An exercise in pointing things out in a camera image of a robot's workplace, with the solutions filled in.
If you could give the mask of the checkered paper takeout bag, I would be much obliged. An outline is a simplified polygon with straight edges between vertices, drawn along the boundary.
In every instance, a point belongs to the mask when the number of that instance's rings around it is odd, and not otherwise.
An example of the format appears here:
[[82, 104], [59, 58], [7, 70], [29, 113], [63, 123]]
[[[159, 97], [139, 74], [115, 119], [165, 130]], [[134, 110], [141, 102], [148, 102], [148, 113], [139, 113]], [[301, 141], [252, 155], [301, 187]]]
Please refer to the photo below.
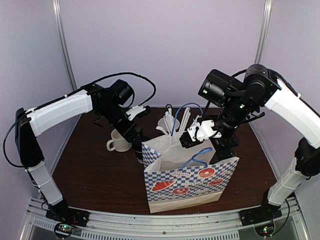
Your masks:
[[211, 160], [218, 147], [202, 138], [200, 144], [182, 147], [180, 137], [187, 133], [190, 116], [185, 108], [178, 131], [142, 142], [144, 182], [149, 211], [159, 213], [218, 201], [228, 185], [239, 161], [228, 156], [216, 163]]

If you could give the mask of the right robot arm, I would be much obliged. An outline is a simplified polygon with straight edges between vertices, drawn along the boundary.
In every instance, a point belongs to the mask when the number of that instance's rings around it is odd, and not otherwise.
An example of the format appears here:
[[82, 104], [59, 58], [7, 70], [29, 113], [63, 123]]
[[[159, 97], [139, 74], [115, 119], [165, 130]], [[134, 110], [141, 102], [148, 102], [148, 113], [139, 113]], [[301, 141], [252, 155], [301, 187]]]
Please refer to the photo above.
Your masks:
[[203, 116], [181, 135], [179, 141], [186, 149], [205, 140], [231, 137], [241, 124], [249, 121], [249, 115], [256, 112], [255, 119], [263, 117], [263, 107], [278, 114], [303, 136], [288, 169], [265, 192], [256, 210], [259, 220], [268, 220], [307, 177], [320, 173], [320, 115], [278, 72], [261, 64], [253, 64], [232, 76], [213, 69], [198, 95], [222, 111], [212, 118]]

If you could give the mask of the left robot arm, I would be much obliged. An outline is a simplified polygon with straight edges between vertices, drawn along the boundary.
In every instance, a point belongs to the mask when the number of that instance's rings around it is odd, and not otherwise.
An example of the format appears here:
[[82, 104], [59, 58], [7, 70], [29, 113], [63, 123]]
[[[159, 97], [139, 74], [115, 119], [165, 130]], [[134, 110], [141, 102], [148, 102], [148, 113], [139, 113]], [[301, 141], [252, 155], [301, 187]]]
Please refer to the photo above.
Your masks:
[[124, 108], [127, 100], [134, 96], [133, 88], [124, 80], [118, 79], [109, 87], [102, 87], [95, 80], [38, 107], [16, 111], [15, 123], [10, 129], [15, 130], [15, 144], [21, 162], [18, 167], [26, 170], [49, 210], [61, 222], [69, 221], [72, 211], [46, 167], [37, 137], [68, 119], [95, 111], [132, 145], [136, 158], [141, 160], [142, 143], [146, 138], [134, 119], [150, 114], [151, 108], [143, 103]]

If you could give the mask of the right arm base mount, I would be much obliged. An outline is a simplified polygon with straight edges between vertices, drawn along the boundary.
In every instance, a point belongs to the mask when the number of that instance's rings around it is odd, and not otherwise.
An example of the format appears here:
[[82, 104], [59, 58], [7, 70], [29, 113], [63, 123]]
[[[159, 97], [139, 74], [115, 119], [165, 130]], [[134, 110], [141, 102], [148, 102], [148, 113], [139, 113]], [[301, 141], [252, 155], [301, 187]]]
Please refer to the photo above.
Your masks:
[[276, 218], [282, 216], [280, 210], [263, 210], [261, 207], [254, 207], [239, 212], [242, 226], [253, 226], [255, 233], [262, 238], [271, 237], [275, 232]]

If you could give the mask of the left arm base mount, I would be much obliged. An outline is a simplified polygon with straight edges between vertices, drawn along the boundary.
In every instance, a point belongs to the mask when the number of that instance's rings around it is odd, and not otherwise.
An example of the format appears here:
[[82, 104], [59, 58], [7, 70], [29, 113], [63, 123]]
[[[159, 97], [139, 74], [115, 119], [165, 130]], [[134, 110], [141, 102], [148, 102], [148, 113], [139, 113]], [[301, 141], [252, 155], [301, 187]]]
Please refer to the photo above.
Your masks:
[[46, 211], [46, 218], [56, 221], [53, 233], [60, 239], [69, 238], [78, 227], [86, 227], [90, 213], [85, 210], [75, 208], [69, 209], [69, 216], [60, 217], [49, 208]]

